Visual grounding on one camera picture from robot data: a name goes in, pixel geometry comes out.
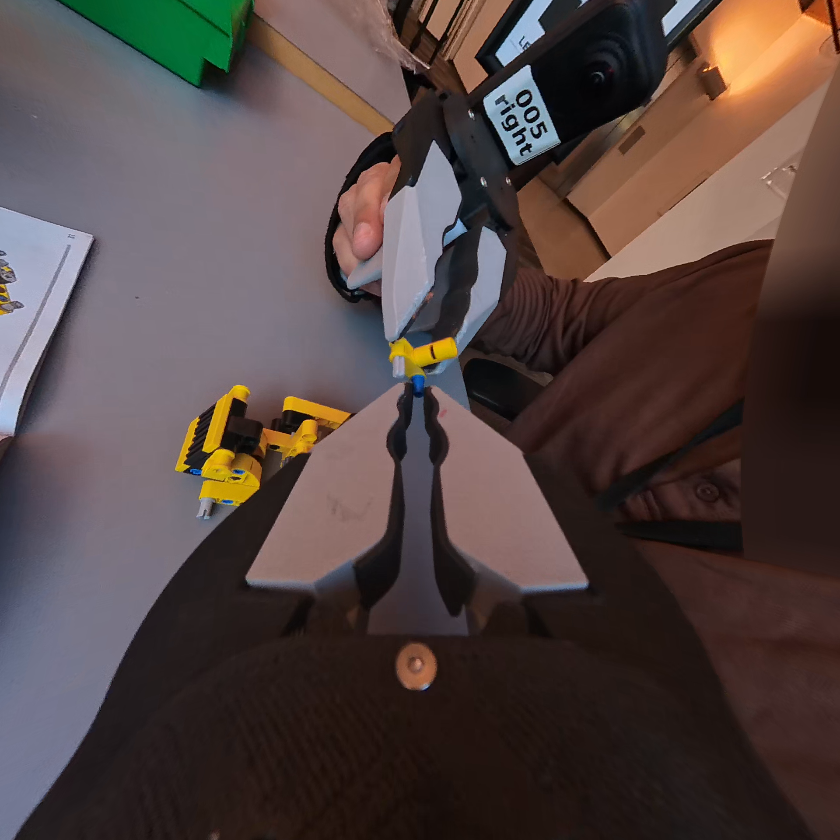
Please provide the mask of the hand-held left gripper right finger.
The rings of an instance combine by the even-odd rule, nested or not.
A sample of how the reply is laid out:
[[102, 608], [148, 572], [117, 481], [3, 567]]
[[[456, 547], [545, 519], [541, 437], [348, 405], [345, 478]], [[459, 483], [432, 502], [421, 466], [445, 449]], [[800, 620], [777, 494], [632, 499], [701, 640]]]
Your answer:
[[515, 445], [441, 389], [425, 391], [434, 574], [452, 616], [490, 616], [589, 580]]

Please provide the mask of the yellow black lego vehicle model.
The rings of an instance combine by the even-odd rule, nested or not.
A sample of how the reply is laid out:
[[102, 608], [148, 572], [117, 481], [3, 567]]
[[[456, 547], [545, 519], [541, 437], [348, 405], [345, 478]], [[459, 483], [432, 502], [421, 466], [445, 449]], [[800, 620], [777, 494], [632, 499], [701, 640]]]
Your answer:
[[250, 390], [234, 385], [189, 424], [175, 471], [203, 483], [196, 517], [208, 520], [219, 506], [237, 508], [252, 498], [264, 477], [266, 458], [279, 467], [314, 446], [353, 416], [337, 408], [288, 396], [269, 425], [247, 415]]

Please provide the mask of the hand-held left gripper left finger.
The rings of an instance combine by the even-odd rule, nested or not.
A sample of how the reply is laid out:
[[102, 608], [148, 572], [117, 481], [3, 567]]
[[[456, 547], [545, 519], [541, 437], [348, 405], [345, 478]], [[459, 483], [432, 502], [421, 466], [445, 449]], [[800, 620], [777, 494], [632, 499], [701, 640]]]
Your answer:
[[245, 580], [369, 611], [400, 571], [404, 386], [395, 385], [303, 457]]

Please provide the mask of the person's brown shirt torso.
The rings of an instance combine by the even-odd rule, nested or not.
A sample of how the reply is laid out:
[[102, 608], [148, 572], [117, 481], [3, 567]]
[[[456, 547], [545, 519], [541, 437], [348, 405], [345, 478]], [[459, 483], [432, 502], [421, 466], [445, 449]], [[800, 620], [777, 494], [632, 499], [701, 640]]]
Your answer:
[[817, 838], [838, 838], [838, 575], [741, 547], [740, 412], [635, 467], [531, 453], [573, 468], [664, 577], [773, 778]]

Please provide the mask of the white framed sign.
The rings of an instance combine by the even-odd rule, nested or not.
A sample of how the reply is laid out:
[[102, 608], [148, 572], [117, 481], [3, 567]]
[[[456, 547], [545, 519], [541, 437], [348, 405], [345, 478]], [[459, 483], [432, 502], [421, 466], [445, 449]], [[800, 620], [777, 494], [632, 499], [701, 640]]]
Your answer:
[[[479, 48], [476, 60], [488, 76], [494, 75], [585, 4], [586, 1], [512, 2]], [[666, 44], [670, 49], [719, 4], [719, 1], [647, 2], [661, 18]]]

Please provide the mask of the open lego instruction booklet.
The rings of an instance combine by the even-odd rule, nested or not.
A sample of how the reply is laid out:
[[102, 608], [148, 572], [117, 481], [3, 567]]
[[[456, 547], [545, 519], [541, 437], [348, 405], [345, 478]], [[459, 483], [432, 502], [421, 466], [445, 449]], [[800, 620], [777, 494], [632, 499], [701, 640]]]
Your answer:
[[1, 440], [16, 435], [31, 385], [94, 237], [1, 209]]

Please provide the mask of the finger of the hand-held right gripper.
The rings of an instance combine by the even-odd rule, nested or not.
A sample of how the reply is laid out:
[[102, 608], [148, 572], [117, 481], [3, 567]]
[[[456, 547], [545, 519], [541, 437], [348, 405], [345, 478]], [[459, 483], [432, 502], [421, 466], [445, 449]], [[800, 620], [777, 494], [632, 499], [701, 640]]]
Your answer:
[[414, 185], [404, 185], [385, 208], [382, 316], [386, 340], [398, 340], [435, 282], [444, 236], [461, 204], [455, 173], [436, 141]]
[[433, 341], [453, 339], [464, 350], [496, 309], [508, 250], [499, 234], [473, 227], [444, 249], [434, 284], [420, 309], [420, 333]]

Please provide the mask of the small yellow lego axle assembly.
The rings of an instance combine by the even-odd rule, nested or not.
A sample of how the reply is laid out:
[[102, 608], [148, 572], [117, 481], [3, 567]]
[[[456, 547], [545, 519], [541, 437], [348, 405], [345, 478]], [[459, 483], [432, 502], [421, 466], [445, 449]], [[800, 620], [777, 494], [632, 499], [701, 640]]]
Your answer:
[[406, 338], [390, 343], [389, 362], [392, 374], [411, 386], [415, 398], [423, 397], [426, 379], [442, 364], [458, 358], [458, 346], [452, 338], [412, 345]]

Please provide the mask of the person's right hand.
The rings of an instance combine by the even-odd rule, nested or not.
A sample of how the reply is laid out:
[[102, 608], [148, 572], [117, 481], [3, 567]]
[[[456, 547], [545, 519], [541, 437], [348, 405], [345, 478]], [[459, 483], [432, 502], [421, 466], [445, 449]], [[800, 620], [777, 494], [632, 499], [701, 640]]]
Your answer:
[[382, 247], [385, 207], [401, 165], [398, 155], [373, 165], [338, 201], [339, 225], [332, 237], [332, 249], [346, 277]]

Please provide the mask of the person's right forearm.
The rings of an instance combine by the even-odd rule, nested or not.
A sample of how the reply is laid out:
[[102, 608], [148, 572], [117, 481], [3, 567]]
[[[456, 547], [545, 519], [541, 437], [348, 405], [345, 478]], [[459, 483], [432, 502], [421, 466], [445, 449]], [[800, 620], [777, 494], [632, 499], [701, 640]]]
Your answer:
[[772, 239], [642, 276], [519, 271], [474, 339], [552, 381], [506, 432], [614, 470], [687, 442], [744, 398]]

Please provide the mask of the clear plastic wrap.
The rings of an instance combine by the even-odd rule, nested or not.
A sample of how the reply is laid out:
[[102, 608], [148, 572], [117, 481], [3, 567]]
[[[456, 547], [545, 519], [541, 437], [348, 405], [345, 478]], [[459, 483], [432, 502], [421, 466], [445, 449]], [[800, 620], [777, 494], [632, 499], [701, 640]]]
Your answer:
[[350, 1], [349, 14], [357, 31], [375, 51], [393, 59], [403, 69], [425, 72], [429, 70], [429, 65], [417, 58], [397, 34], [393, 17], [396, 4], [388, 1]]

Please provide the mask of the green plastic box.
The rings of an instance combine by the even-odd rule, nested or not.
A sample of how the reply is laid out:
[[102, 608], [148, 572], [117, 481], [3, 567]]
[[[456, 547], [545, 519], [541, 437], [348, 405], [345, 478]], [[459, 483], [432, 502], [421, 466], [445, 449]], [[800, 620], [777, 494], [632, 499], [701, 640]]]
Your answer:
[[255, 11], [253, 1], [63, 4], [198, 88], [209, 67], [231, 70]]

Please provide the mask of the white cabinet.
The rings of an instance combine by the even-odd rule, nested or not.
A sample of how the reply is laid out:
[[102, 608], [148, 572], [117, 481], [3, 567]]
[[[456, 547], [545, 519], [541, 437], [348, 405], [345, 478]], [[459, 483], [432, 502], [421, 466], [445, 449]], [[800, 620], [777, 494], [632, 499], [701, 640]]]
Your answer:
[[610, 255], [590, 279], [643, 274], [775, 236], [833, 74], [809, 91], [781, 76], [732, 87], [625, 183], [586, 176], [570, 200]]

